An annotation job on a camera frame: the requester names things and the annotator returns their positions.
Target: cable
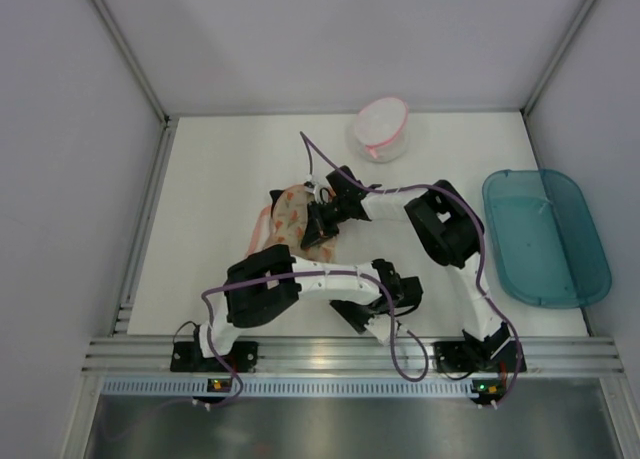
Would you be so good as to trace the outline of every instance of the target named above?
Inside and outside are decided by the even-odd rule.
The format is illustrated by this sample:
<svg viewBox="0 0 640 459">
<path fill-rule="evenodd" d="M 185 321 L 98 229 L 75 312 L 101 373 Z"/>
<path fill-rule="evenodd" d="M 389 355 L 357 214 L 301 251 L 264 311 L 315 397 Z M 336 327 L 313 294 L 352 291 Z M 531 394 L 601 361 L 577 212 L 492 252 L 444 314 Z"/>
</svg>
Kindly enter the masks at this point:
<svg viewBox="0 0 640 459">
<path fill-rule="evenodd" d="M 402 317 L 402 316 L 406 316 L 411 314 L 413 311 L 415 311 L 416 309 L 418 309 L 418 304 L 414 304 L 413 306 L 411 306 L 409 309 L 407 309 L 406 311 L 402 311 L 400 314 L 396 314 L 396 318 L 398 317 Z"/>
<path fill-rule="evenodd" d="M 214 287 L 212 289 L 207 289 L 206 291 L 204 291 L 201 294 L 201 298 L 202 300 L 205 302 L 206 306 L 207 306 L 207 310 L 209 311 L 209 330 L 207 333 L 207 344 L 209 345 L 209 348 L 211 349 L 211 352 L 213 352 L 214 357 L 220 361 L 220 363 L 223 365 L 223 367 L 225 367 L 225 369 L 227 369 L 229 372 L 231 372 L 232 376 L 234 376 L 235 378 L 237 378 L 241 384 L 241 389 L 236 392 L 236 394 L 232 397 L 228 397 L 226 398 L 224 401 L 218 403 L 217 405 L 221 405 L 223 403 L 229 403 L 232 400 L 235 400 L 240 393 L 242 392 L 242 389 L 244 388 L 244 384 L 242 384 L 242 381 L 240 380 L 240 376 L 238 376 L 238 374 L 233 371 L 231 369 L 231 367 L 229 367 L 229 365 L 224 361 L 224 359 L 222 359 L 222 357 L 220 356 L 220 354 L 218 354 L 218 351 L 216 351 L 215 347 L 213 346 L 213 340 L 211 338 L 211 324 L 213 324 L 213 306 L 211 305 L 211 302 L 209 301 L 207 296 L 210 296 L 212 294 L 217 294 L 220 292 L 227 292 L 227 291 L 233 291 L 236 289 L 242 289 L 245 287 L 251 287 L 251 286 L 255 286 L 258 284 L 264 284 L 265 282 L 271 282 L 271 281 L 281 281 L 284 279 L 295 279 L 297 277 L 314 277 L 314 276 L 324 276 L 325 275 L 325 271 L 305 271 L 305 272 L 287 272 L 287 273 L 283 273 L 283 274 L 274 274 L 271 276 L 266 276 L 266 277 L 259 277 L 257 279 L 250 279 L 248 281 L 242 281 L 242 282 L 234 282 L 231 284 L 225 284 L 224 286 L 219 286 L 219 287 Z M 426 376 L 427 373 L 429 372 L 429 353 L 427 352 L 427 349 L 424 347 L 424 344 L 422 344 L 422 342 L 420 341 L 420 339 L 418 339 L 418 337 L 411 331 L 407 330 L 407 334 L 418 343 L 418 346 L 420 346 L 420 349 L 422 350 L 422 354 L 424 355 L 424 359 L 425 359 L 425 367 L 424 370 L 420 373 L 420 375 L 418 377 L 411 377 L 409 375 L 407 375 L 402 368 L 400 367 L 400 364 L 398 363 L 398 357 L 396 355 L 396 317 L 395 317 L 395 307 L 393 305 L 393 298 L 391 297 L 391 293 L 389 292 L 389 290 L 385 287 L 384 284 L 382 284 L 378 279 L 376 279 L 373 276 L 370 276 L 369 274 L 358 274 L 355 271 L 347 271 L 347 270 L 337 270 L 337 271 L 329 271 L 329 275 L 332 276 L 352 276 L 352 277 L 359 277 L 362 279 L 365 279 L 371 283 L 373 283 L 374 285 L 376 285 L 380 291 L 382 291 L 382 294 L 387 298 L 387 302 L 389 303 L 389 317 L 391 318 L 390 320 L 390 324 L 391 324 L 391 333 L 389 336 L 389 348 L 391 350 L 391 361 L 393 362 L 393 366 L 395 367 L 396 371 L 398 372 L 398 374 L 400 375 L 400 377 L 402 377 L 403 379 L 409 381 L 409 382 L 420 382 L 422 381 Z"/>
<path fill-rule="evenodd" d="M 176 345 L 176 337 L 178 337 L 178 334 L 180 333 L 180 331 L 181 331 L 182 329 L 184 329 L 184 326 L 187 326 L 187 325 L 189 325 L 189 324 L 193 325 L 193 327 L 194 327 L 194 328 L 198 327 L 198 325 L 197 325 L 195 322 L 193 322 L 193 321 L 185 321 L 184 323 L 182 323 L 182 325 L 178 328 L 178 330 L 176 331 L 176 333 L 173 335 L 173 339 L 171 340 L 171 343 L 172 343 L 174 346 Z"/>
<path fill-rule="evenodd" d="M 520 342 L 520 336 L 518 335 L 518 331 L 516 331 L 516 328 L 513 325 L 513 323 L 511 322 L 511 320 L 507 316 L 504 315 L 504 313 L 498 308 L 498 306 L 496 306 L 496 304 L 493 302 L 493 300 L 489 297 L 489 293 L 487 291 L 485 291 L 484 288 L 482 287 L 481 279 L 482 279 L 482 273 L 484 271 L 484 263 L 485 263 L 485 260 L 486 260 L 486 248 L 485 248 L 485 243 L 484 243 L 484 233 L 482 232 L 482 227 L 480 226 L 480 222 L 478 221 L 478 218 L 476 217 L 476 215 L 473 212 L 473 210 L 471 209 L 471 207 L 469 207 L 469 205 L 465 201 L 460 199 L 455 194 L 447 191 L 446 189 L 443 189 L 441 187 L 435 186 L 433 184 L 415 184 L 415 185 L 412 185 L 412 186 L 398 187 L 396 189 L 372 189 L 370 187 L 366 187 L 363 184 L 361 184 L 358 181 L 356 181 L 355 179 L 353 179 L 352 177 L 350 177 L 344 171 L 342 171 L 331 159 L 329 159 L 318 148 L 318 146 L 316 146 L 313 143 L 313 141 L 311 139 L 309 139 L 304 134 L 304 132 L 300 131 L 300 136 L 302 137 L 302 140 L 304 141 L 306 146 L 311 147 L 327 164 L 329 164 L 333 169 L 335 169 L 344 179 L 346 179 L 347 181 L 349 181 L 354 186 L 359 187 L 360 189 L 362 189 L 362 190 L 364 190 L 366 192 L 369 192 L 369 193 L 372 193 L 372 194 L 385 194 L 385 193 L 386 194 L 389 194 L 389 193 L 393 194 L 393 193 L 396 193 L 396 192 L 414 191 L 416 189 L 432 190 L 432 191 L 436 191 L 436 192 L 438 192 L 440 194 L 443 194 L 443 195 L 447 196 L 448 198 L 452 199 L 453 201 L 455 201 L 469 215 L 469 218 L 471 219 L 471 222 L 473 223 L 473 227 L 475 228 L 475 230 L 476 230 L 476 232 L 478 234 L 478 243 L 480 245 L 480 263 L 478 265 L 478 271 L 476 273 L 476 289 L 478 289 L 478 292 L 480 292 L 482 297 L 487 301 L 487 304 L 489 304 L 489 307 L 491 308 L 491 310 L 493 310 L 493 312 L 495 312 L 495 314 L 503 322 L 505 322 L 507 324 L 507 326 L 511 329 L 511 331 L 513 332 L 513 337 L 514 337 L 515 343 L 516 343 L 517 358 L 516 358 L 516 367 L 515 367 L 515 370 L 513 372 L 513 378 L 511 379 L 511 382 L 509 383 L 509 386 L 507 387 L 507 390 L 505 391 L 504 395 L 500 399 L 499 403 L 504 401 L 511 394 L 511 391 L 513 390 L 513 387 L 515 385 L 516 379 L 518 377 L 518 373 L 520 372 L 520 368 L 522 367 L 522 357 L 523 357 L 522 343 Z"/>
<path fill-rule="evenodd" d="M 307 149 L 307 157 L 309 158 L 309 175 L 313 175 L 313 155 L 311 154 L 311 148 L 309 144 L 304 143 L 304 147 Z"/>
</svg>

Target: wire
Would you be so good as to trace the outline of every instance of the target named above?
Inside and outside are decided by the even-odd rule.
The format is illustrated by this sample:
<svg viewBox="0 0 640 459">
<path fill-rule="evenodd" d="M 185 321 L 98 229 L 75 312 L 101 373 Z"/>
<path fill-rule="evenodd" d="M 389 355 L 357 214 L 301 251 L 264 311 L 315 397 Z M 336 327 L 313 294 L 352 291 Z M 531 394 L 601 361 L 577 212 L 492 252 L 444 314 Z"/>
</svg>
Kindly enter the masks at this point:
<svg viewBox="0 0 640 459">
<path fill-rule="evenodd" d="M 307 149 L 307 157 L 309 158 L 309 175 L 312 176 L 313 175 L 313 155 L 311 154 L 311 148 L 309 147 L 309 144 L 304 143 L 304 147 Z"/>
<path fill-rule="evenodd" d="M 187 326 L 187 325 L 189 325 L 189 324 L 193 325 L 193 327 L 194 327 L 194 328 L 198 327 L 198 325 L 197 325 L 195 322 L 193 322 L 193 321 L 186 321 L 186 322 L 184 322 L 184 323 L 183 323 L 183 324 L 178 328 L 178 330 L 176 331 L 176 333 L 173 335 L 173 339 L 171 340 L 171 343 L 172 343 L 174 346 L 176 345 L 176 337 L 178 337 L 178 334 L 180 333 L 180 331 L 181 331 L 182 329 L 184 329 L 184 326 Z"/>
<path fill-rule="evenodd" d="M 402 311 L 400 314 L 396 314 L 396 318 L 397 317 L 402 317 L 402 316 L 406 316 L 411 314 L 413 311 L 415 311 L 416 309 L 418 309 L 418 304 L 414 304 L 413 306 L 411 306 L 409 309 L 407 309 L 406 311 Z"/>
<path fill-rule="evenodd" d="M 172 399 L 168 399 L 164 402 L 161 402 L 157 406 L 151 408 L 149 411 L 140 415 L 140 417 L 138 417 L 135 421 L 129 424 L 129 426 L 127 426 L 123 431 L 114 435 L 109 434 L 109 432 L 107 431 L 107 425 L 105 424 L 106 419 L 103 416 L 102 419 L 100 420 L 100 432 L 102 433 L 102 437 L 104 437 L 104 439 L 107 442 L 117 442 L 125 438 L 129 434 L 131 434 L 134 429 L 140 426 L 140 424 L 148 421 L 163 409 L 166 409 L 169 406 L 175 406 L 177 404 L 187 404 L 187 403 L 193 404 L 193 400 L 188 397 L 174 397 Z"/>
<path fill-rule="evenodd" d="M 471 376 L 471 374 L 473 374 L 473 372 L 467 372 L 461 376 L 458 377 L 452 377 L 449 374 L 447 374 L 446 372 L 443 372 L 442 374 L 444 374 L 446 376 L 447 379 L 449 379 L 450 381 L 462 381 L 463 379 L 466 379 L 467 377 Z"/>
<path fill-rule="evenodd" d="M 213 306 L 211 305 L 211 301 L 209 301 L 207 296 L 210 296 L 212 294 L 217 294 L 220 292 L 227 292 L 227 291 L 233 291 L 236 289 L 243 289 L 245 287 L 251 287 L 251 286 L 255 286 L 258 284 L 264 284 L 266 282 L 271 282 L 271 281 L 281 281 L 284 279 L 295 279 L 298 277 L 314 277 L 314 276 L 324 276 L 325 275 L 325 271 L 304 271 L 304 272 L 287 272 L 287 273 L 283 273 L 283 274 L 274 274 L 271 276 L 266 276 L 266 277 L 259 277 L 257 279 L 250 279 L 248 281 L 242 281 L 242 282 L 234 282 L 231 284 L 225 284 L 224 286 L 219 286 L 219 287 L 214 287 L 212 289 L 207 289 L 206 291 L 204 291 L 201 294 L 201 298 L 202 300 L 205 302 L 206 306 L 207 306 L 207 310 L 209 311 L 209 330 L 207 332 L 207 344 L 209 345 L 209 348 L 211 349 L 211 352 L 213 353 L 214 357 L 220 361 L 220 363 L 223 365 L 223 367 L 225 367 L 225 369 L 227 369 L 231 375 L 234 378 L 237 378 L 241 385 L 241 389 L 238 390 L 236 392 L 236 394 L 232 397 L 227 397 L 225 398 L 224 401 L 218 403 L 216 406 L 219 406 L 221 404 L 224 403 L 229 403 L 233 400 L 235 400 L 241 393 L 242 393 L 242 389 L 244 388 L 244 384 L 242 384 L 241 380 L 240 380 L 240 376 L 238 376 L 238 374 L 233 371 L 233 369 L 224 361 L 224 359 L 222 359 L 222 357 L 220 356 L 220 354 L 218 354 L 218 351 L 216 351 L 214 345 L 213 345 L 213 340 L 211 337 L 211 324 L 213 324 Z M 376 279 L 373 276 L 370 276 L 369 274 L 359 274 L 355 271 L 348 271 L 348 270 L 336 270 L 336 271 L 329 271 L 329 275 L 331 276 L 352 276 L 352 277 L 358 277 L 358 278 L 362 278 L 365 279 L 371 283 L 373 283 L 374 285 L 376 285 L 380 291 L 382 292 L 382 294 L 386 297 L 387 302 L 389 303 L 389 317 L 390 317 L 390 336 L 389 336 L 389 348 L 391 350 L 391 361 L 393 362 L 393 366 L 395 367 L 396 371 L 398 372 L 398 374 L 400 375 L 400 377 L 402 377 L 403 379 L 409 381 L 409 382 L 420 382 L 422 381 L 426 376 L 427 373 L 429 372 L 429 353 L 427 352 L 427 349 L 425 348 L 424 344 L 422 344 L 422 342 L 420 341 L 420 339 L 418 339 L 418 337 L 411 331 L 407 330 L 407 334 L 418 343 L 418 346 L 420 346 L 420 349 L 422 350 L 422 354 L 424 355 L 424 359 L 425 359 L 425 367 L 423 369 L 423 371 L 420 373 L 420 375 L 418 377 L 411 377 L 409 375 L 407 375 L 402 368 L 400 367 L 400 364 L 398 362 L 398 357 L 396 355 L 396 317 L 395 317 L 395 308 L 393 305 L 393 298 L 391 297 L 391 293 L 389 292 L 389 290 L 386 288 L 386 286 L 384 284 L 382 284 L 378 279 Z"/>
<path fill-rule="evenodd" d="M 482 297 L 485 299 L 485 301 L 487 301 L 487 304 L 489 304 L 489 307 L 491 308 L 491 310 L 493 310 L 493 312 L 503 321 L 507 324 L 507 326 L 509 326 L 509 328 L 511 329 L 511 331 L 513 332 L 513 337 L 516 343 L 516 367 L 514 369 L 513 372 L 513 378 L 511 379 L 511 382 L 509 383 L 509 386 L 507 387 L 507 390 L 505 391 L 504 395 L 502 396 L 502 398 L 500 398 L 499 403 L 501 403 L 502 401 L 504 401 L 510 394 L 511 391 L 513 391 L 513 387 L 516 383 L 516 379 L 518 377 L 518 373 L 520 372 L 520 368 L 522 367 L 522 357 L 523 357 L 523 353 L 522 353 L 522 343 L 520 342 L 520 336 L 518 335 L 518 331 L 516 331 L 515 326 L 513 325 L 513 323 L 511 322 L 511 320 L 504 315 L 504 313 L 498 308 L 498 306 L 496 306 L 495 302 L 493 302 L 493 300 L 489 297 L 489 293 L 487 291 L 484 290 L 484 287 L 482 287 L 481 284 L 481 279 L 482 279 L 482 273 L 484 271 L 484 264 L 485 264 L 485 260 L 486 260 L 486 247 L 485 247 L 485 243 L 484 243 L 484 233 L 482 231 L 482 227 L 480 226 L 480 222 L 478 220 L 478 218 L 476 217 L 475 213 L 473 212 L 473 210 L 471 209 L 471 207 L 469 207 L 469 205 L 462 200 L 461 198 L 459 198 L 458 196 L 456 196 L 455 194 L 447 191 L 446 189 L 443 189 L 441 187 L 438 187 L 436 185 L 433 184 L 415 184 L 412 186 L 405 186 L 405 187 L 398 187 L 396 189 L 372 189 L 370 187 L 366 187 L 363 184 L 361 184 L 360 182 L 356 181 L 354 178 L 350 177 L 348 174 L 346 174 L 344 171 L 342 171 L 331 159 L 329 159 L 319 148 L 318 146 L 316 146 L 313 141 L 311 139 L 309 139 L 304 132 L 300 132 L 300 136 L 302 137 L 302 140 L 304 141 L 305 145 L 308 147 L 311 147 L 327 164 L 329 164 L 333 169 L 335 169 L 344 179 L 346 179 L 347 181 L 349 181 L 351 184 L 353 184 L 356 187 L 359 187 L 360 189 L 372 193 L 372 194 L 389 194 L 389 193 L 397 193 L 397 192 L 406 192 L 406 191 L 414 191 L 416 189 L 426 189 L 426 190 L 432 190 L 432 191 L 436 191 L 440 194 L 445 195 L 446 197 L 452 199 L 453 201 L 455 201 L 468 215 L 469 218 L 471 219 L 471 222 L 473 223 L 473 226 L 476 230 L 476 233 L 478 234 L 478 243 L 480 245 L 480 263 L 478 265 L 478 271 L 476 272 L 476 289 L 478 289 L 478 292 L 480 292 L 480 294 L 482 295 Z"/>
</svg>

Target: metal panel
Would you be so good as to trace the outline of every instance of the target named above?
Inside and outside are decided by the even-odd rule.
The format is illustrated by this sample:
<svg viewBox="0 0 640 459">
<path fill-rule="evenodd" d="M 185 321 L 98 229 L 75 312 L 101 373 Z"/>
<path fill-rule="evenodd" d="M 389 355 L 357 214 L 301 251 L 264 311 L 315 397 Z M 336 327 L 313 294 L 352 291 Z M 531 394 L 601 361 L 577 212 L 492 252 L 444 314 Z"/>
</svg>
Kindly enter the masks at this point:
<svg viewBox="0 0 640 459">
<path fill-rule="evenodd" d="M 206 377 L 131 377 L 110 376 L 104 381 L 102 394 L 107 396 L 225 397 L 240 392 L 238 381 L 231 390 L 209 390 Z M 350 398 L 454 398 L 477 397 L 471 379 L 451 381 L 431 379 L 410 383 L 401 378 L 242 378 L 242 397 L 350 397 Z"/>
<path fill-rule="evenodd" d="M 102 397 L 92 459 L 621 457 L 598 381 L 523 381 L 498 411 L 467 399 L 251 399 L 213 409 L 166 398 Z"/>
</svg>

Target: white table surface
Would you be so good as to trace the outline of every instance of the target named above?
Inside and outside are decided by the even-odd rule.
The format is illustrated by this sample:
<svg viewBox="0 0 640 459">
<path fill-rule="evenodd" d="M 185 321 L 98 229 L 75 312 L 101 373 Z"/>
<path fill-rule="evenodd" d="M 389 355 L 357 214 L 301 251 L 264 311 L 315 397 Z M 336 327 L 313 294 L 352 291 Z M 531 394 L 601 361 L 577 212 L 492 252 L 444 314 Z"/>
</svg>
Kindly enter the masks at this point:
<svg viewBox="0 0 640 459">
<path fill-rule="evenodd" d="M 484 220 L 482 183 L 500 169 L 535 169 L 518 113 L 416 113 L 408 121 L 407 153 L 387 164 L 353 154 L 345 141 L 352 115 L 280 115 L 180 119 L 140 281 L 129 334 L 173 334 L 187 320 L 206 320 L 200 293 L 222 284 L 226 270 L 244 257 L 256 218 L 270 203 L 270 189 L 303 182 L 304 131 L 338 165 L 347 164 L 365 184 L 393 187 L 449 180 Z M 329 166 L 314 156 L 315 172 Z M 491 255 L 486 274 L 496 304 L 523 336 L 584 336 L 579 310 L 547 310 L 503 292 Z M 340 225 L 336 262 L 382 257 L 402 276 L 418 275 L 420 308 L 403 322 L 420 336 L 458 336 L 462 328 L 445 270 L 424 252 L 413 228 L 402 222 L 348 221 Z M 354 336 L 328 305 L 297 303 L 263 336 Z"/>
</svg>

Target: pink rim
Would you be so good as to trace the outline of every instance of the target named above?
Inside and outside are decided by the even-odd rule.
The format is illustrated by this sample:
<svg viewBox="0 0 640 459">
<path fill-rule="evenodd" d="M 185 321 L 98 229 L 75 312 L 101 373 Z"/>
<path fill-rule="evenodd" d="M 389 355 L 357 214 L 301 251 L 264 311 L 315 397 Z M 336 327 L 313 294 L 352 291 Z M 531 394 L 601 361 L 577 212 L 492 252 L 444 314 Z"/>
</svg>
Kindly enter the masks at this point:
<svg viewBox="0 0 640 459">
<path fill-rule="evenodd" d="M 400 132 L 402 131 L 402 129 L 404 129 L 404 126 L 407 124 L 407 119 L 409 118 L 409 106 L 407 106 L 407 103 L 404 102 L 402 99 L 400 99 L 399 97 L 396 96 L 387 96 L 387 97 L 381 97 L 380 99 L 376 99 L 373 102 L 370 102 L 369 104 L 367 104 L 366 106 L 364 106 L 362 108 L 362 110 L 358 113 L 358 115 L 356 116 L 356 120 L 358 119 L 358 117 L 360 117 L 360 114 L 362 114 L 364 111 L 366 111 L 368 108 L 370 108 L 371 106 L 373 106 L 376 102 L 380 102 L 380 101 L 384 101 L 385 99 L 395 99 L 397 101 L 400 101 L 402 103 L 402 105 L 404 106 L 404 119 L 402 119 L 402 124 L 400 124 L 400 127 L 398 128 L 398 130 L 396 132 L 393 133 L 393 135 L 389 138 L 386 139 L 382 142 L 379 142 L 378 144 L 371 144 L 369 146 L 365 146 L 370 152 L 373 153 L 373 150 L 376 149 L 377 147 L 382 147 L 382 146 L 386 146 L 387 144 L 390 144 L 393 142 L 393 140 L 398 137 L 398 134 L 400 134 Z"/>
</svg>

